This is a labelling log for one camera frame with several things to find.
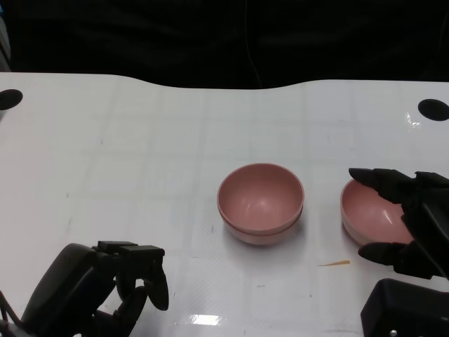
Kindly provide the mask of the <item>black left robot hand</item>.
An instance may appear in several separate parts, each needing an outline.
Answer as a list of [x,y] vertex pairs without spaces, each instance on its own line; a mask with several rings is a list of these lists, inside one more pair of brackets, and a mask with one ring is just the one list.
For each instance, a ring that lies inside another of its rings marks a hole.
[[164,256],[132,242],[68,244],[35,288],[22,328],[33,336],[129,336],[146,301],[169,307]]

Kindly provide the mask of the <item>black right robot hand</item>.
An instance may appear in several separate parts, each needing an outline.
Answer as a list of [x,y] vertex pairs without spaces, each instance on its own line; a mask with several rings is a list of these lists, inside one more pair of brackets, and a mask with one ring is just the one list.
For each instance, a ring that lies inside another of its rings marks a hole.
[[358,254],[394,271],[423,279],[448,278],[448,179],[417,171],[411,178],[385,168],[350,168],[349,175],[383,199],[399,204],[409,244],[369,243]]

